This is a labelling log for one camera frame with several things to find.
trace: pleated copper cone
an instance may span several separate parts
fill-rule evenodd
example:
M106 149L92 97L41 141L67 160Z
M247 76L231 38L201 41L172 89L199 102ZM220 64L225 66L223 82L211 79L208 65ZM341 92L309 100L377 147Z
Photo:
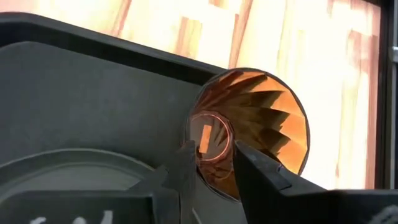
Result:
M185 140L197 143L202 179L215 192L239 200L233 142L242 140L300 174L308 156L308 121L299 99L277 77L237 68L212 78L187 121Z

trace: copper cone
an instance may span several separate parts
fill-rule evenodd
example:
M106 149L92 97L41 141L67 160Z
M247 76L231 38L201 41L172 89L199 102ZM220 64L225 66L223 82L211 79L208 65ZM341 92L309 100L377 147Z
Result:
M212 78L187 121L185 140L197 144L197 166L217 193L239 200L233 141L242 140L300 174L310 146L299 99L277 77L239 68Z

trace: wooden background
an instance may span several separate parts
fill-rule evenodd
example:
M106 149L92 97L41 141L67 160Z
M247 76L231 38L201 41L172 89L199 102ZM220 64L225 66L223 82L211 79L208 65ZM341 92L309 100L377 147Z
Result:
M380 9L362 0L0 0L223 68L276 74L307 112L303 176L372 188Z

